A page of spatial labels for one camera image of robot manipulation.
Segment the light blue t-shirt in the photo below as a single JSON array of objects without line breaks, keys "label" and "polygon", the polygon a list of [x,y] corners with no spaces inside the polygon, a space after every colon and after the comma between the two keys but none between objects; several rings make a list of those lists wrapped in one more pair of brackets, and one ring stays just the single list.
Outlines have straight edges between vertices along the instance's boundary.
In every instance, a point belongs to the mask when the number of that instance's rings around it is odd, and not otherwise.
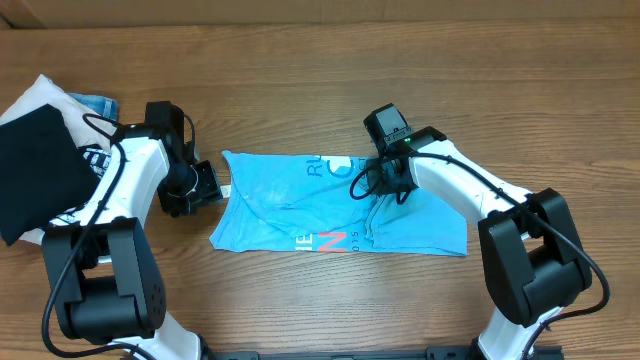
[{"label": "light blue t-shirt", "polygon": [[467,223],[438,197],[374,195],[365,158],[223,154],[228,203],[210,237],[218,250],[464,256]]}]

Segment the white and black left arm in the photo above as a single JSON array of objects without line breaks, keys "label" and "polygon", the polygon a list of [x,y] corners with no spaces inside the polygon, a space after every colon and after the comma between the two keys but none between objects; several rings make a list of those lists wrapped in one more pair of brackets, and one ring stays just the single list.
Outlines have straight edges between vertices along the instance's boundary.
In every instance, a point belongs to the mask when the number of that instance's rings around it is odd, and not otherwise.
[{"label": "white and black left arm", "polygon": [[61,358],[124,350],[134,359],[211,359],[204,338],[167,310],[144,223],[155,199],[172,217],[220,200],[215,171],[198,160],[193,127],[129,125],[108,139],[115,154],[91,200],[42,241],[51,286],[43,343]]}]

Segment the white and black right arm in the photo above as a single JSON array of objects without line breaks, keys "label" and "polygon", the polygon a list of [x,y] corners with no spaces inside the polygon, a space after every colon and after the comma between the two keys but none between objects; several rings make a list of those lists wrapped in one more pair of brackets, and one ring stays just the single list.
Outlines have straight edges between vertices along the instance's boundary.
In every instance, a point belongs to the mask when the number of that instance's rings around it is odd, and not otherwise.
[{"label": "white and black right arm", "polygon": [[479,233],[484,278],[496,309],[468,346],[435,346],[432,359],[561,359],[536,341],[592,284],[598,269],[585,254],[565,199],[548,188],[532,193],[499,179],[458,151],[433,127],[370,125],[378,151],[363,175],[375,194],[426,190]]}]

